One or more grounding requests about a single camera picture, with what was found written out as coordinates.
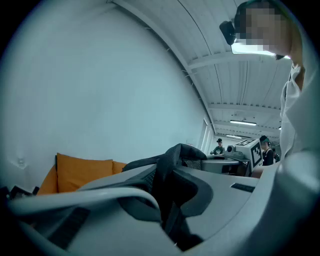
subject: white device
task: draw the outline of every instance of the white device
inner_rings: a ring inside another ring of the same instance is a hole
[[[262,150],[259,139],[245,139],[234,146],[228,146],[224,154],[238,159],[242,158],[240,156],[244,156],[250,160],[251,170],[262,163]]]

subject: person wearing cap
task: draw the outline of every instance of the person wearing cap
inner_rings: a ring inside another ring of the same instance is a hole
[[[267,136],[260,137],[260,145],[261,148],[264,150],[262,153],[262,165],[263,166],[270,166],[274,164],[274,154],[272,149],[270,148],[270,140]]]
[[[210,155],[222,155],[225,152],[225,148],[222,146],[222,139],[218,138],[216,142],[218,142],[218,146],[210,152]]]
[[[234,17],[236,38],[260,45],[280,60],[288,56],[291,71],[280,97],[281,161],[293,153],[319,147],[320,61],[307,33],[280,1],[250,0],[240,4]],[[256,167],[259,178],[267,166]]]
[[[280,161],[280,156],[277,154],[276,149],[273,148],[273,159],[275,159],[275,162],[278,163]]]

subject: orange sofa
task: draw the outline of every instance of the orange sofa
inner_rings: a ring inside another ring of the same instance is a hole
[[[89,182],[121,173],[125,166],[112,159],[87,160],[58,153],[56,164],[42,182],[37,196],[76,191]]]

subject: neck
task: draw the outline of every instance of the neck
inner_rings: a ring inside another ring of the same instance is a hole
[[[299,66],[303,68],[302,39],[297,25],[293,22],[291,23],[291,50],[289,57],[294,67]]]

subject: white shirt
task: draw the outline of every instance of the white shirt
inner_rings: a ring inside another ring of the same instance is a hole
[[[295,82],[300,67],[291,68],[291,79],[281,94],[281,160],[304,149],[320,148],[320,69],[313,45],[299,27],[305,68],[302,91]]]

